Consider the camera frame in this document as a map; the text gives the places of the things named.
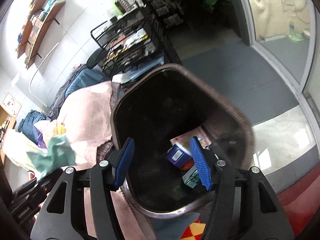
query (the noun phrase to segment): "red and yellow checkered fabric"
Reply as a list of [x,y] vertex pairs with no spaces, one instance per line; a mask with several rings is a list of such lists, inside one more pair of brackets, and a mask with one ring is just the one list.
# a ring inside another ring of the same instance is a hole
[[200,223],[197,219],[194,223],[187,227],[184,231],[181,240],[200,240],[204,231],[205,224]]

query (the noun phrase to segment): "black trash bin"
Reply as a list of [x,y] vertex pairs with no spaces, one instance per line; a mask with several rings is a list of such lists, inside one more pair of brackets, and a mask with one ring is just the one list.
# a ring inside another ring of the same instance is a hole
[[184,67],[167,64],[150,72],[116,104],[111,127],[116,148],[128,137],[135,154],[122,187],[144,215],[170,219],[212,200],[202,185],[183,184],[181,171],[166,160],[170,139],[202,126],[237,168],[250,167],[254,139],[244,114]]

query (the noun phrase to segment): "white label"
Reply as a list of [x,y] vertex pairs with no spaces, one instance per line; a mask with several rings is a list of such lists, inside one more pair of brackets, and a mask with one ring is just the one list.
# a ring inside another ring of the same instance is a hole
[[174,161],[178,160],[179,157],[182,155],[182,151],[178,150],[173,156],[172,156],[172,159]]

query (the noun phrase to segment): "pink cloth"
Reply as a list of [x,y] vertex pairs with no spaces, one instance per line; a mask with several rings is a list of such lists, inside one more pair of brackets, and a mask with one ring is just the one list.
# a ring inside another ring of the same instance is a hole
[[[84,157],[87,163],[75,166],[77,170],[93,167],[96,164],[97,147],[111,139],[110,97],[111,82],[103,82],[91,87],[82,88],[68,96],[63,104],[57,121],[64,124],[66,135],[71,144],[86,141],[85,149],[79,149],[77,154]],[[84,208],[87,230],[96,237],[90,200],[90,189],[84,192]],[[122,191],[111,192],[116,215],[126,240],[145,240],[130,206]]]

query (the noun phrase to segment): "metal bolt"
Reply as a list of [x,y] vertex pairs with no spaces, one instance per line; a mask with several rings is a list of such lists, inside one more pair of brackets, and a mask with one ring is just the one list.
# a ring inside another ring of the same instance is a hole
[[218,160],[217,165],[223,167],[226,166],[226,162],[224,160]]
[[259,173],[259,172],[260,172],[260,169],[259,169],[258,167],[252,167],[252,168],[251,168],[251,171],[252,171],[253,173]]
[[66,174],[73,173],[73,170],[74,170],[74,168],[72,168],[72,167],[66,168]]
[[109,162],[108,161],[101,161],[101,162],[99,162],[99,166],[101,166],[101,167],[105,167],[105,166],[108,166],[109,165]]

